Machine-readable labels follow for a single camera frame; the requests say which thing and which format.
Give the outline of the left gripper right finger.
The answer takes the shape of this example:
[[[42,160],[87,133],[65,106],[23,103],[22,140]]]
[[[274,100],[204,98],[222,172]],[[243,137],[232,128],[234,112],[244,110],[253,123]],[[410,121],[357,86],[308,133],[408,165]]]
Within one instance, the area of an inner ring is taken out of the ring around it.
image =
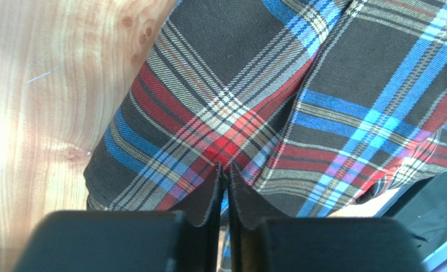
[[[229,229],[232,271],[272,271],[268,219],[288,216],[249,186],[236,163],[229,172]]]

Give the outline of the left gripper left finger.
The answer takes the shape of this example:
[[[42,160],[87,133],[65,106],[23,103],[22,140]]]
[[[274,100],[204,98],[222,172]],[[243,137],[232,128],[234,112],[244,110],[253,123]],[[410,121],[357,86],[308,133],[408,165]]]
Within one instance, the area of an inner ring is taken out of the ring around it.
[[[171,208],[184,215],[176,244],[176,271],[215,271],[218,257],[220,209],[223,199],[222,165]]]

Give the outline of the plaid long sleeve shirt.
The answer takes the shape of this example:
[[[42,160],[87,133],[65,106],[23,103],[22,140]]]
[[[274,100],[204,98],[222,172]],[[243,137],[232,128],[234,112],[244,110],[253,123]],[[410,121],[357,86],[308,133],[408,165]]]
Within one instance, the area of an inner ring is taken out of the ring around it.
[[[216,166],[291,217],[447,171],[447,1],[178,1],[88,163],[89,211]]]

